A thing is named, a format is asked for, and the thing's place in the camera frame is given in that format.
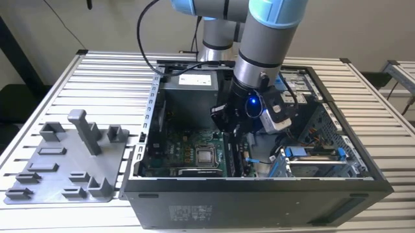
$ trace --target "circuit board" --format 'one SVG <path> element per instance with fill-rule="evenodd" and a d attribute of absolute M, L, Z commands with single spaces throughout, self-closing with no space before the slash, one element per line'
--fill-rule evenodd
<path fill-rule="evenodd" d="M 220 170 L 221 176 L 226 176 L 221 132 L 166 132 L 162 156 L 149 158 L 146 176 L 177 177 L 185 169 Z"/>

